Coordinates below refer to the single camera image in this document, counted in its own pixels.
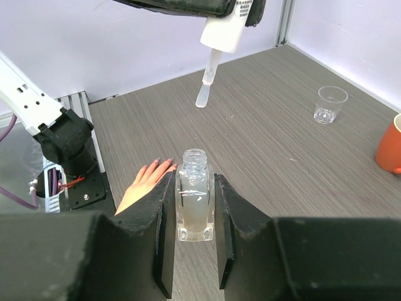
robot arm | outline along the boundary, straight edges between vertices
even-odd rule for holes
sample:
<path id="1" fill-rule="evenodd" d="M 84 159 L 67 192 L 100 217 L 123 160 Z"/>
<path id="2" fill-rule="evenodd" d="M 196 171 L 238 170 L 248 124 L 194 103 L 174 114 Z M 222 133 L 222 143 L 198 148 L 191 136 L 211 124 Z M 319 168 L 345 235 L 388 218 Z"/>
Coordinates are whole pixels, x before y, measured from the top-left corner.
<path id="1" fill-rule="evenodd" d="M 69 176 L 80 176 L 96 165 L 85 147 L 92 124 L 43 93 L 0 52 L 0 98 L 41 144 L 47 160 L 62 166 Z"/>

gray wooden table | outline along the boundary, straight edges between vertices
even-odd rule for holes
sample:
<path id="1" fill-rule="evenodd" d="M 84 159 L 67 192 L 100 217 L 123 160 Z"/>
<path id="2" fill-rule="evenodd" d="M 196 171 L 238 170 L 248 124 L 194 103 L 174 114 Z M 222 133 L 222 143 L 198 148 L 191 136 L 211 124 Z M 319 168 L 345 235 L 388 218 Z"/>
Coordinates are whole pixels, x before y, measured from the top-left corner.
<path id="1" fill-rule="evenodd" d="M 116 200 L 144 164 L 196 147 L 270 216 L 401 217 L 400 178 L 374 161 L 393 110 L 289 46 L 221 65 L 199 109 L 202 74 L 90 106 Z M 331 125 L 313 119 L 324 85 L 350 95 Z M 175 252 L 173 300 L 224 299 L 214 243 Z"/>

purple cable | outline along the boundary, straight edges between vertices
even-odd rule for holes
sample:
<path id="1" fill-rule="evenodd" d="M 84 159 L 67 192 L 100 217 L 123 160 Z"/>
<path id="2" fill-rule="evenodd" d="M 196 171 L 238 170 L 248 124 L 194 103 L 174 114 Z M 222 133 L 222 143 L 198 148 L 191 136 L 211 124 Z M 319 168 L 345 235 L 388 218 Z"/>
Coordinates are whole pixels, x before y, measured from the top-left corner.
<path id="1" fill-rule="evenodd" d="M 57 171 L 55 168 L 53 168 L 53 190 L 52 190 L 52 196 L 55 196 L 57 194 Z"/>
<path id="2" fill-rule="evenodd" d="M 16 123 L 16 121 L 17 121 L 17 116 L 13 115 L 11 117 L 11 121 L 10 121 L 8 127 L 6 128 L 6 130 L 3 133 L 0 134 L 0 142 L 3 141 L 4 138 L 6 138 L 8 133 L 10 133 L 10 131 L 13 129 L 14 124 Z"/>
<path id="3" fill-rule="evenodd" d="M 10 133 L 10 131 L 13 129 L 14 124 L 17 121 L 17 116 L 13 115 L 11 117 L 11 121 L 9 125 L 7 126 L 6 130 L 0 134 L 0 142 L 6 138 L 6 136 Z M 32 191 L 32 200 L 33 200 L 33 205 L 29 204 L 27 201 L 24 201 L 23 199 L 20 199 L 19 197 L 15 196 L 14 194 L 10 193 L 8 190 L 4 189 L 3 187 L 0 186 L 0 194 L 3 196 L 13 200 L 17 204 L 20 204 L 21 206 L 24 206 L 26 208 L 32 209 L 32 210 L 37 210 L 39 208 L 38 206 L 38 200 L 36 199 L 36 191 Z"/>
<path id="4" fill-rule="evenodd" d="M 20 204 L 21 206 L 24 206 L 25 208 L 32 209 L 32 210 L 37 210 L 39 208 L 38 202 L 36 199 L 36 191 L 32 191 L 32 200 L 33 200 L 33 205 L 29 204 L 27 201 L 24 201 L 23 199 L 20 199 L 19 197 L 13 195 L 10 193 L 8 190 L 4 189 L 3 187 L 0 186 L 0 193 L 3 196 L 6 196 L 7 198 L 13 200 L 15 203 Z"/>

